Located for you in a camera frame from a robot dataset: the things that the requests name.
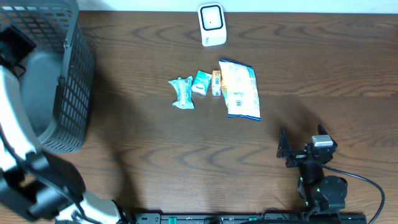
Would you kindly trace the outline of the teal Kleenex tissue pack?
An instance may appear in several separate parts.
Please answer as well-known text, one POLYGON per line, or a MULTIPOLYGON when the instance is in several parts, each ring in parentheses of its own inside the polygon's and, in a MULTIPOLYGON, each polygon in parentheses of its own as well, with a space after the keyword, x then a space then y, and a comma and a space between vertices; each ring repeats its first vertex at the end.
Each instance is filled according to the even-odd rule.
POLYGON ((203 71, 198 71, 192 85, 192 92, 206 96, 211 83, 211 78, 211 74, 205 73, 203 71))

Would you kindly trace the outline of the cream blue chips bag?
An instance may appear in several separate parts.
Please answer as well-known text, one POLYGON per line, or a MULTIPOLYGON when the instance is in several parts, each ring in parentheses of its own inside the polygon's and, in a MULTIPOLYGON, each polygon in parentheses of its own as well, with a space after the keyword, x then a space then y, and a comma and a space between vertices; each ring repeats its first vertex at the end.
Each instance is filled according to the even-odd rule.
POLYGON ((252 66, 221 58, 221 92, 229 118, 261 121, 256 74, 252 66))

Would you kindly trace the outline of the mint green wipes packet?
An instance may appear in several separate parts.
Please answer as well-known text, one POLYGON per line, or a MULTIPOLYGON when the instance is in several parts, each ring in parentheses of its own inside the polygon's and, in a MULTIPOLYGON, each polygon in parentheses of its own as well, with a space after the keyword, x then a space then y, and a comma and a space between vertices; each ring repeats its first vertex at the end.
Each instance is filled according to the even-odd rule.
POLYGON ((192 101, 192 81, 192 76, 187 78, 179 77, 176 80, 169 81, 177 95, 177 100, 172 103, 173 106, 183 110, 193 110, 195 108, 192 101))

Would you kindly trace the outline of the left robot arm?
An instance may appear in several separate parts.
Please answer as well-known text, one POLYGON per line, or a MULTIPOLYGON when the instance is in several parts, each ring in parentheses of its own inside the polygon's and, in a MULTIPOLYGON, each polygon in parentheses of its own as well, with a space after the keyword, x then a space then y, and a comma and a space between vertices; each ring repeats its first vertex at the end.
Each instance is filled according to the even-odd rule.
POLYGON ((15 26, 1 31, 1 203, 29 222, 134 223, 115 201, 88 191, 72 163, 39 143, 15 72, 35 47, 15 26))

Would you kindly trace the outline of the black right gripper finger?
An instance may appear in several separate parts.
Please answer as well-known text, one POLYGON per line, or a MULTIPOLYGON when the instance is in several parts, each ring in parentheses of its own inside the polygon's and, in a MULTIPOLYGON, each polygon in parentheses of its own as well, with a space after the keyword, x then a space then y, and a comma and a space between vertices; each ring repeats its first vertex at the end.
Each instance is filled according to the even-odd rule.
POLYGON ((292 147, 290 145, 290 141, 288 136, 285 133, 283 128, 280 129, 280 136, 279 136, 279 146, 277 149, 277 157, 278 158, 286 158, 292 153, 292 147))
POLYGON ((333 143, 334 146, 337 146, 337 145, 338 145, 337 142, 326 132, 326 130, 325 130, 325 128, 323 127, 322 124, 319 124, 319 125, 318 125, 318 134, 319 134, 319 135, 327 135, 327 136, 330 138, 330 140, 332 141, 332 143, 333 143))

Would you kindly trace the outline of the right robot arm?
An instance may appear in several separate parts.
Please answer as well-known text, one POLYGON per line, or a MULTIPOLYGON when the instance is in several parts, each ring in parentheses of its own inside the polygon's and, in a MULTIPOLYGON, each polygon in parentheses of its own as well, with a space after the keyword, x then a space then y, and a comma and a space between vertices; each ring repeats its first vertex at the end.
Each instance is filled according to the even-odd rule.
POLYGON ((293 149, 285 131, 280 130, 277 157, 285 159, 287 168, 299 170, 298 191, 309 207, 301 216, 307 222, 343 223, 340 210, 346 205, 348 183, 323 171, 323 166, 333 159, 337 146, 322 125, 318 125, 318 134, 301 150, 293 149))

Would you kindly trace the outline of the orange Kleenex tissue pack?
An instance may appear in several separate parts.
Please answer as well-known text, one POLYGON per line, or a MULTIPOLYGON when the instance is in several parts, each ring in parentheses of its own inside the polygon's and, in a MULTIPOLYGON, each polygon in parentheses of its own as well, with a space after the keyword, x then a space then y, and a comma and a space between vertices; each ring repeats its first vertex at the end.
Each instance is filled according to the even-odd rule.
POLYGON ((221 71, 213 70, 211 79, 211 92, 213 96, 221 95, 221 71))

